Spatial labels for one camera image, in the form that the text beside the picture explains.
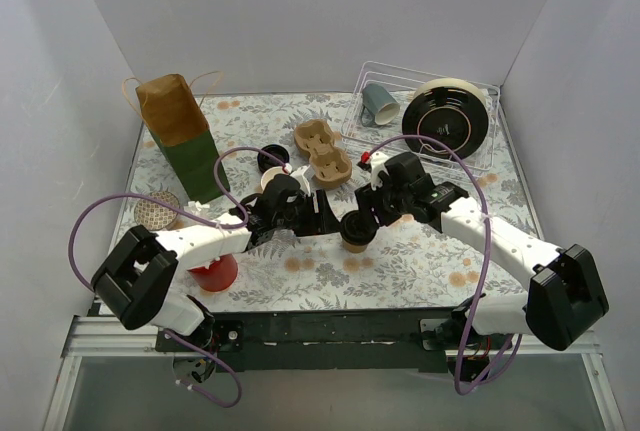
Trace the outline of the black plastic cup lid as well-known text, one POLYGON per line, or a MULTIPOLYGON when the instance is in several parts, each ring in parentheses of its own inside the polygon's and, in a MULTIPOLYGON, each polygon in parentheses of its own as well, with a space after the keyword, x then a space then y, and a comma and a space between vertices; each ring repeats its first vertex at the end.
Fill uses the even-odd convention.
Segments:
POLYGON ((356 210, 346 213, 340 221, 340 235, 351 246, 367 246, 376 232, 377 229, 364 222, 356 210))

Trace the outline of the stack of kraft paper cups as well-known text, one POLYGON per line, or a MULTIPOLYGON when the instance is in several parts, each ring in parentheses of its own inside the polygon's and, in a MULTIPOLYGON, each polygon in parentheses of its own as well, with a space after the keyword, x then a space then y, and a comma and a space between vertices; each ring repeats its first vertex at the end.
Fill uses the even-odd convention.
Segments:
POLYGON ((263 191, 266 190, 267 185, 278 175, 286 175, 286 171, 281 167, 272 167, 267 169, 261 176, 260 186, 263 191))

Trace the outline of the single kraft paper cup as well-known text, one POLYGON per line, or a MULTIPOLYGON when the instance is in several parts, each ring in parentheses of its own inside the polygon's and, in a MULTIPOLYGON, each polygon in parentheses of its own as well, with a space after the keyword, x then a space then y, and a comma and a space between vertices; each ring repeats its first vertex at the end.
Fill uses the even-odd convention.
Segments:
POLYGON ((342 243, 345 250, 355 254, 364 252, 369 245, 369 241, 354 240, 354 239, 347 239, 347 238, 343 238, 342 243))

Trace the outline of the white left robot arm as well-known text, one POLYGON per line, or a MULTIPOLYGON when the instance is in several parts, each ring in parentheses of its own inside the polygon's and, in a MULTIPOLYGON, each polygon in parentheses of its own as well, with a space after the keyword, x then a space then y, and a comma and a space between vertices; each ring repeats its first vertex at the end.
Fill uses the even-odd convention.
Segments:
POLYGON ((210 314, 195 298, 171 288, 177 274, 244 253, 290 230, 298 237, 340 231, 326 193, 306 192, 298 180, 280 174, 264 192, 235 207, 213 223, 177 231, 129 229, 91 279, 96 294, 127 330, 147 324, 178 334, 193 351, 205 349, 213 337, 210 314))

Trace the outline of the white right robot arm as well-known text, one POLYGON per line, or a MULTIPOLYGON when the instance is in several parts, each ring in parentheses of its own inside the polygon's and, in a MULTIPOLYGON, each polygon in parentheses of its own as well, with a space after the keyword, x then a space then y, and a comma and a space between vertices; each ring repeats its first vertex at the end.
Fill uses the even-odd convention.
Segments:
POLYGON ((490 335, 527 334, 563 351, 609 310, 595 259, 574 244, 561 248, 483 212, 480 203, 451 182, 437 184, 410 152, 361 157, 369 184, 356 193, 357 237, 370 243, 377 230, 410 215, 415 221, 474 248, 522 287, 512 296, 482 295, 455 307, 432 332, 442 341, 475 348, 490 335))

